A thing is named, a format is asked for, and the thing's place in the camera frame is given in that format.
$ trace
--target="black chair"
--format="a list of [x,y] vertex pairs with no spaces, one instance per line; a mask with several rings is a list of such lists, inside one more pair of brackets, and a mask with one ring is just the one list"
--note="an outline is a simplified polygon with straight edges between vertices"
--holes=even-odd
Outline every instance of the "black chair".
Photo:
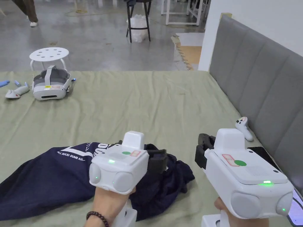
[[147,26],[146,26],[146,28],[132,28],[131,27],[131,17],[132,17],[132,13],[134,11],[134,6],[132,6],[131,12],[129,12],[129,4],[127,2],[126,6],[127,6],[128,28],[127,28],[126,37],[128,36],[128,32],[129,32],[129,40],[130,40],[130,42],[132,42],[132,30],[145,30],[145,29],[147,29],[148,39],[149,39],[149,41],[151,41],[151,37],[150,37],[150,33],[149,33],[148,16],[149,16],[149,11],[151,9],[152,0],[137,0],[137,3],[143,3],[144,4],[144,11],[145,11],[145,18],[146,18],[146,25]]

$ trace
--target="white table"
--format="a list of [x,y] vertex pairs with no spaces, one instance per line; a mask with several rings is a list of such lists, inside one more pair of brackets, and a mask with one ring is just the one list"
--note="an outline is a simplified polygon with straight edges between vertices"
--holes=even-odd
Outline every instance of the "white table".
[[63,58],[68,56],[68,54],[69,51],[61,47],[48,47],[48,48],[36,50],[32,52],[29,56],[29,58],[31,59],[31,63],[30,63],[31,69],[32,71],[34,71],[35,61],[41,62],[42,67],[45,70],[44,62],[60,60],[63,64],[63,68],[66,70],[66,65]]
[[[193,8],[190,8],[191,0],[188,0],[186,13],[170,12],[169,10],[170,10],[171,0],[166,0],[167,6],[166,6],[166,12],[164,12],[164,1],[165,0],[162,0],[162,3],[161,3],[161,15],[166,14],[166,23],[165,23],[166,25],[196,25],[196,26],[199,26],[202,11],[203,11],[204,18],[205,18],[206,13],[208,12],[208,9],[209,9],[209,5],[210,5],[210,0],[208,1],[208,4],[203,4],[203,0],[200,0],[199,9],[197,10],[196,6],[197,6],[198,0],[195,1]],[[190,13],[191,13],[192,17],[194,16],[195,18],[197,18],[197,22],[195,22],[195,23],[193,23],[193,22],[169,22],[170,14],[189,15]]]

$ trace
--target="white wall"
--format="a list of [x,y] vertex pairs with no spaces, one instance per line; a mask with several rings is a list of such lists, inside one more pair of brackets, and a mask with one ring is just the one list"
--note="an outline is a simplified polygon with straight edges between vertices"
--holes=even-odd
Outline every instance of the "white wall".
[[212,0],[198,70],[209,70],[221,13],[303,56],[303,0]]

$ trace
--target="white vr controller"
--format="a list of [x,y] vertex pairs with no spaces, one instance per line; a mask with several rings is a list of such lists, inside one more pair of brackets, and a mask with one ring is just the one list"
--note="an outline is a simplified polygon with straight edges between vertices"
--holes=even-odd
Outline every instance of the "white vr controller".
[[[205,157],[206,176],[234,216],[255,219],[288,214],[293,185],[258,154],[245,149],[239,130],[219,129],[214,149],[207,149]],[[224,211],[202,217],[202,227],[218,225],[229,227]]]
[[249,130],[247,129],[247,123],[248,119],[247,117],[241,117],[239,120],[236,122],[236,129],[238,129],[240,132],[244,134],[245,139],[248,141],[253,141],[253,137]]
[[[122,144],[116,144],[92,159],[89,182],[105,190],[129,194],[147,172],[149,154],[144,150],[144,134],[129,131]],[[124,206],[114,227],[135,226],[137,211]]]
[[29,90],[29,87],[25,83],[25,86],[19,87],[16,90],[8,90],[5,95],[5,98],[18,99],[21,97],[21,95],[25,94],[26,92],[29,92]]

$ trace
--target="label sticker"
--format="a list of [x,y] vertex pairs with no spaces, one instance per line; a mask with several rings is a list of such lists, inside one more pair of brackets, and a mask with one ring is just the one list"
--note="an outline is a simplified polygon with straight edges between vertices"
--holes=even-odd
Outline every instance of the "label sticker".
[[134,150],[132,153],[131,153],[131,156],[132,157],[138,157],[138,155],[141,153],[141,151],[138,151],[138,150]]
[[225,160],[231,165],[231,166],[239,166],[235,163],[235,160],[233,159],[233,157],[229,154],[223,154],[222,155]]

